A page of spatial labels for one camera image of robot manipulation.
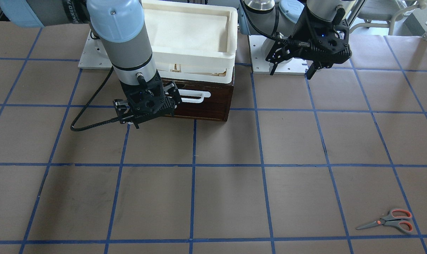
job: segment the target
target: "scissor blade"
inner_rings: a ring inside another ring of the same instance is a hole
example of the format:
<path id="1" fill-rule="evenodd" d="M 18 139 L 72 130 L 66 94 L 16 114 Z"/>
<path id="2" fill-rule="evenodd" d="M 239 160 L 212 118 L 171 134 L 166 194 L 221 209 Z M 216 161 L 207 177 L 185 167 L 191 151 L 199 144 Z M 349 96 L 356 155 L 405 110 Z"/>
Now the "scissor blade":
<path id="1" fill-rule="evenodd" d="M 371 222 L 371 223 L 359 226 L 356 229 L 365 229 L 365 228 L 369 228 L 369 227 L 375 227 L 375 226 L 378 226 L 378 225 L 381 225 L 381 221 L 376 220 L 374 222 Z"/>

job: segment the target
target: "white drawer handle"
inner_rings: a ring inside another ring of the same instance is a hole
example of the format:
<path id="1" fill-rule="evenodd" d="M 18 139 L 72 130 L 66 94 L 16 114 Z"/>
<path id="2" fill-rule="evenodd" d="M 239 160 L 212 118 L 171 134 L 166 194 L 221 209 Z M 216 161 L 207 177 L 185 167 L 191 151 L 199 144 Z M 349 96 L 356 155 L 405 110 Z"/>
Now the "white drawer handle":
<path id="1" fill-rule="evenodd" d="M 188 102 L 188 103 L 202 103 L 204 101 L 204 98 L 209 98 L 211 96 L 210 92 L 184 90 L 184 89 L 179 89 L 179 94 L 182 97 L 182 102 Z M 184 98 L 184 96 L 201 97 L 201 98 L 199 99 Z"/>

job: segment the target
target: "dark wooden drawer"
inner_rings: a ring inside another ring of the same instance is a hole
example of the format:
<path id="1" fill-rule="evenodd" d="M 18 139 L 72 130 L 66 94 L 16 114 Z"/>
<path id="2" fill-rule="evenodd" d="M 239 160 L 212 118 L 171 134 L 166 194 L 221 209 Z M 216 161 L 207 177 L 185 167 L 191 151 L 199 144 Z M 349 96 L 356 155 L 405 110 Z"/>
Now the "dark wooden drawer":
<path id="1" fill-rule="evenodd" d="M 231 109 L 234 78 L 229 84 L 220 84 L 204 81 L 174 80 L 180 89 L 208 91 L 211 96 L 204 98 L 202 103 L 182 103 L 175 111 L 174 116 L 187 119 L 202 119 L 213 121 L 227 121 Z"/>

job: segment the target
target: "white basket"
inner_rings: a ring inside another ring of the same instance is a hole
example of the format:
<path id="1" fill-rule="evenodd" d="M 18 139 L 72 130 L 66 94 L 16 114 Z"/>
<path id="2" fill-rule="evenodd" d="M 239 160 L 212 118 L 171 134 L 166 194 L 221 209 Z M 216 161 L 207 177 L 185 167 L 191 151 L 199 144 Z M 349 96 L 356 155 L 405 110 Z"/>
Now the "white basket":
<path id="1" fill-rule="evenodd" d="M 162 77 L 229 83 L 237 50 L 237 10 L 142 0 L 147 33 Z"/>

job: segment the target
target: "chair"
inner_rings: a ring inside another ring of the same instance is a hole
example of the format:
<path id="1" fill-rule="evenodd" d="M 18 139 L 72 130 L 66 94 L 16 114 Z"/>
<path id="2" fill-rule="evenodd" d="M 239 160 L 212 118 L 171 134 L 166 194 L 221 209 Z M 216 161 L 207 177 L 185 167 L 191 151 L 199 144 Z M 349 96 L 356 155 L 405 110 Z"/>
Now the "chair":
<path id="1" fill-rule="evenodd" d="M 402 8 L 397 0 L 367 0 L 357 15 L 358 18 L 363 19 L 364 23 L 354 25 L 350 32 L 358 27 L 378 27 L 389 28 L 389 35 L 394 33 L 394 25 L 396 21 L 403 18 L 403 13 L 417 8 L 423 10 L 427 7 L 427 0 L 415 1 L 413 5 Z M 387 24 L 375 24 L 373 20 L 386 21 Z"/>

